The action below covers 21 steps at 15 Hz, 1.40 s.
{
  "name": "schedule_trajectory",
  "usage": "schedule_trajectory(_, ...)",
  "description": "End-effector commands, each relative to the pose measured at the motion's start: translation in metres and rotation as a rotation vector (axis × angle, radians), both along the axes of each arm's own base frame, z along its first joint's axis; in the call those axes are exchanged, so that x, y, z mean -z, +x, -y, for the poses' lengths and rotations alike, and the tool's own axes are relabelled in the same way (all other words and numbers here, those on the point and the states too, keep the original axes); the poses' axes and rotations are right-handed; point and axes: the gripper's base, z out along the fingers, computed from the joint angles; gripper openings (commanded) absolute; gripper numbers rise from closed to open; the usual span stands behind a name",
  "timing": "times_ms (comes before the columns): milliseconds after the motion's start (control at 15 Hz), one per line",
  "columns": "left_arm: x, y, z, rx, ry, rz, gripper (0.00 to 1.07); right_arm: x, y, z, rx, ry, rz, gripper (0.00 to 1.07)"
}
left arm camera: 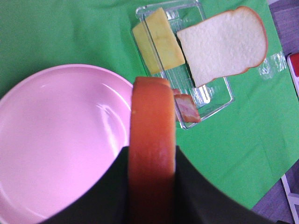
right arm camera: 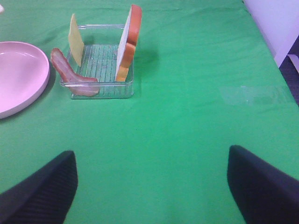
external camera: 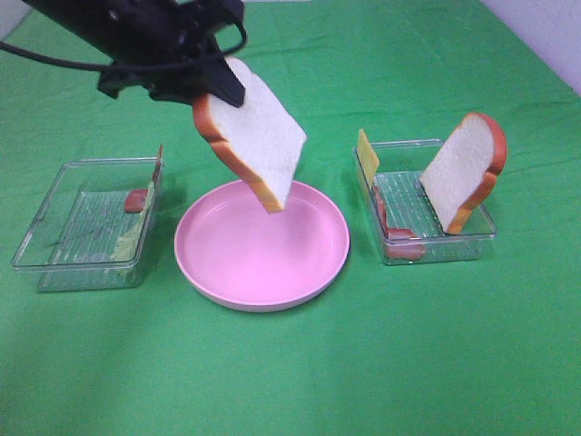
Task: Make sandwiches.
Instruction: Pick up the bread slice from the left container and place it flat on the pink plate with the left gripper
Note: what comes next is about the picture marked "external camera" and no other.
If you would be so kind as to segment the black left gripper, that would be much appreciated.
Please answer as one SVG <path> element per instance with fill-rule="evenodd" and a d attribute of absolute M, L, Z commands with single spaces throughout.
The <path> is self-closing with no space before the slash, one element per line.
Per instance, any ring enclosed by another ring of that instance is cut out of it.
<path fill-rule="evenodd" d="M 226 62 L 245 45 L 242 1 L 114 1 L 116 47 L 97 88 L 116 98 L 129 86 L 154 101 L 192 104 L 211 95 L 240 108 L 245 88 Z"/>

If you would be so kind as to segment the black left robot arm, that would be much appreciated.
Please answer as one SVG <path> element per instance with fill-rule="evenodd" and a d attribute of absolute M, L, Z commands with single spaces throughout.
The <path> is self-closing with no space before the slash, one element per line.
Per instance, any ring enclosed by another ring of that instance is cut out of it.
<path fill-rule="evenodd" d="M 115 98 L 141 86 L 155 101 L 190 104 L 210 93 L 243 104 L 226 63 L 244 47 L 241 1 L 33 1 L 31 7 L 108 55 L 97 88 Z"/>

